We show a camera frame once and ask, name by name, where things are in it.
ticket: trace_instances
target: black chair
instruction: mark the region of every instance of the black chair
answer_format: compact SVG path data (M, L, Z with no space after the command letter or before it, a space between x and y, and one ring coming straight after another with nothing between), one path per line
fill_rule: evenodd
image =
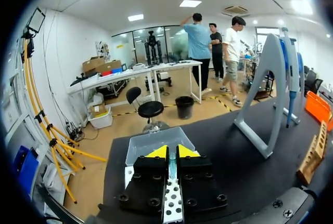
M310 72L310 68L307 67L306 65L304 66L304 74L305 74L305 77L306 75Z
M164 105L161 102L158 101L150 101L143 104L140 104L137 98L141 95L141 89L139 87L133 87L129 89L126 93L126 99L129 102L129 104L133 105L133 102L136 101L136 103L139 105L138 108L136 108L134 105L133 107L138 112L139 116L147 118L148 119L148 125L145 126L143 132L149 132L151 130L158 130L158 129L166 129L169 128L169 126L165 122L161 121L154 121L154 117L158 116L164 111Z
M308 91L312 91L314 94L317 94L322 82L323 80L318 79L317 74L310 70L304 82L304 96L306 97Z

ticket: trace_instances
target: screw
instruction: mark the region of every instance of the screw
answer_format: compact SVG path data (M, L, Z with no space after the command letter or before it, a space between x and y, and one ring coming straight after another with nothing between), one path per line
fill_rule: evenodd
M205 175L207 178L212 178L213 177L213 174L212 173L206 173Z
M287 209L283 212L283 216L286 218L290 218L292 216L293 212L291 209Z
M135 173L135 174L133 175L133 178L135 178L135 179L139 179L140 177L141 177L141 175L138 174L138 173Z
M162 179L162 177L160 175L154 175L152 178L154 180L161 180Z
M216 198L219 202L224 202L227 200L227 196L225 194L219 194Z
M193 177L192 177L191 175L185 175L185 176L184 176L184 179L190 181L190 180L193 179Z
M186 201L186 204L187 204L187 206L189 206L189 207L194 207L194 206L196 206L197 205L197 200L196 199L188 199L187 201Z
M151 207L157 207L161 204L160 199L158 198L150 198L148 201L148 205Z
M125 194L122 194L119 196L119 201L121 202L127 202L129 200L129 197Z
M279 199L277 199L277 200L275 200L274 202L273 202L273 207L274 208L280 208L280 207L282 207L283 206L283 202L281 201L281 200L279 200Z

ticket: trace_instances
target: glass wall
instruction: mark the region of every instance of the glass wall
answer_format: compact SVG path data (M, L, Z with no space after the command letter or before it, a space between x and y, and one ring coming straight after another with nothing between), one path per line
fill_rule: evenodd
M265 45L267 36L270 33L273 33L277 36L280 36L280 29L279 28L256 28L256 33L257 33L257 43L261 43L260 49L258 50L259 52L262 52L262 49Z
M127 68L136 64L133 44L133 32L123 33L112 37L111 60L118 59Z
M126 62L128 68L136 63L147 64L145 43L148 42L150 31L161 42L164 63L188 59L188 36L179 25L139 29L113 36L111 59Z

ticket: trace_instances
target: person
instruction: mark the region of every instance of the person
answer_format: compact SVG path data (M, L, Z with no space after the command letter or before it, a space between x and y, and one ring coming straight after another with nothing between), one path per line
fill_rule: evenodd
M186 24L189 19L193 19L194 24ZM202 94L212 91L207 87L209 62L210 62L210 35L209 30L201 25L202 15L199 13L192 14L181 22L181 27L188 34L188 56L192 60L200 61L201 64L201 90ZM193 67L193 76L199 85L199 68Z
M216 30L215 23L209 23L209 29L212 32L210 39L212 39L212 59L215 71L215 79L218 82L222 82L224 71L223 71L223 61L222 61L222 36Z
M233 104L240 107L242 103L237 98L237 67L239 57L243 56L240 52L240 38L237 32L242 31L246 22L243 18L235 16L232 19L232 27L226 30L225 38L222 42L222 49L224 53L224 60L227 64L227 74L223 80L220 91L223 93L230 93L226 85L230 83L231 93L233 95Z

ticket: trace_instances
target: blue shirt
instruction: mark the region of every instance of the blue shirt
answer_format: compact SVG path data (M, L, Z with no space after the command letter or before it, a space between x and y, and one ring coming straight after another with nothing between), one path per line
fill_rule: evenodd
M193 59L210 59L209 43L211 43L208 28L201 24L185 24L188 33L188 56Z

